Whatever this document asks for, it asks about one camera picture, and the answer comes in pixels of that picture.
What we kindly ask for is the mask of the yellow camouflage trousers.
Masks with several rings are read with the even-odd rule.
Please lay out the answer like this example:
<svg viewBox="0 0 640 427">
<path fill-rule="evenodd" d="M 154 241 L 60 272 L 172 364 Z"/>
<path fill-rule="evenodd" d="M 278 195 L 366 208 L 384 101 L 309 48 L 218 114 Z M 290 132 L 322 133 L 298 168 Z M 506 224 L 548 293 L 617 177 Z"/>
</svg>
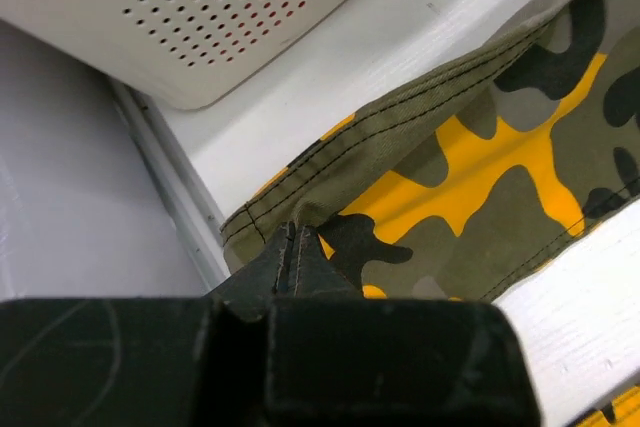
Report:
<svg viewBox="0 0 640 427">
<path fill-rule="evenodd" d="M 547 426 L 639 422 L 639 0 L 532 0 L 363 106 L 222 226 L 316 227 L 370 298 L 492 301 Z"/>
</svg>

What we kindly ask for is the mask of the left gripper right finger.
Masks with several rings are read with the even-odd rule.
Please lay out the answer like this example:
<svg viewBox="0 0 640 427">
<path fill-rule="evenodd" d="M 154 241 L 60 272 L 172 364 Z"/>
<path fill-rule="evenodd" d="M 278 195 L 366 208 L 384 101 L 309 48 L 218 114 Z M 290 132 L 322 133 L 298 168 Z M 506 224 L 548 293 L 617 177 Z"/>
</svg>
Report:
<svg viewBox="0 0 640 427">
<path fill-rule="evenodd" d="M 314 227 L 302 226 L 298 230 L 293 253 L 293 297 L 362 297 L 361 291 L 329 262 Z"/>
</svg>

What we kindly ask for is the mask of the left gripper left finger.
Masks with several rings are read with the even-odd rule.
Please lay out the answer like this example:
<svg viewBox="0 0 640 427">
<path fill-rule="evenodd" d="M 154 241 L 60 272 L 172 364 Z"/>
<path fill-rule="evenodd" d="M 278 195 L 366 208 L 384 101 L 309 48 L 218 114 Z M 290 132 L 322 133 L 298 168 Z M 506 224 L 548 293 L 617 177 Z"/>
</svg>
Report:
<svg viewBox="0 0 640 427">
<path fill-rule="evenodd" d="M 295 224 L 281 224 L 259 255 L 213 289 L 209 296 L 244 322 L 260 320 L 273 298 L 288 290 L 295 239 Z"/>
</svg>

